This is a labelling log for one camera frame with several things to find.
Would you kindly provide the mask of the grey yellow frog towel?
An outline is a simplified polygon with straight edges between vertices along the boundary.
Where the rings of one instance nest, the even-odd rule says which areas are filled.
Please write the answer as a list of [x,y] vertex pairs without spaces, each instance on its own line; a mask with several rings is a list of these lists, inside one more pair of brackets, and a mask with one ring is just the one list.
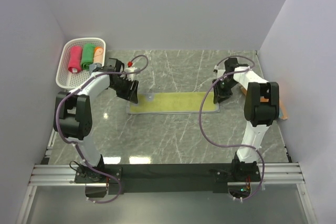
[[128,114],[198,113],[205,92],[140,93],[138,103],[129,103]]

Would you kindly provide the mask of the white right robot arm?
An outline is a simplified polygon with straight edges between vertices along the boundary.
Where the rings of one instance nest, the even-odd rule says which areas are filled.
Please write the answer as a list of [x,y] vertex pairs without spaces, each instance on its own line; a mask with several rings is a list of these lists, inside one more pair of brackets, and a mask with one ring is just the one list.
[[232,88],[237,84],[246,90],[246,128],[242,145],[232,160],[230,172],[234,180],[242,182],[247,177],[259,174],[256,151],[260,149],[273,121],[279,117],[279,85],[263,79],[251,66],[239,63],[236,57],[228,57],[223,62],[224,69],[220,69],[218,64],[214,67],[216,79],[213,80],[213,102],[221,103],[230,98],[233,95]]

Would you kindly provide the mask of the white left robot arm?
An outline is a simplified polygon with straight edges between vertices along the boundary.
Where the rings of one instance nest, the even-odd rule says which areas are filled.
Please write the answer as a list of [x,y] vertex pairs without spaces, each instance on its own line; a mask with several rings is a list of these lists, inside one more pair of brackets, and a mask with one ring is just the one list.
[[123,63],[111,58],[109,65],[89,66],[90,78],[69,92],[59,92],[55,102],[54,129],[67,144],[71,144],[81,157],[77,175],[99,183],[106,177],[102,155],[90,138],[93,125],[91,105],[105,89],[112,89],[120,99],[138,103],[136,74],[140,68],[133,61]]

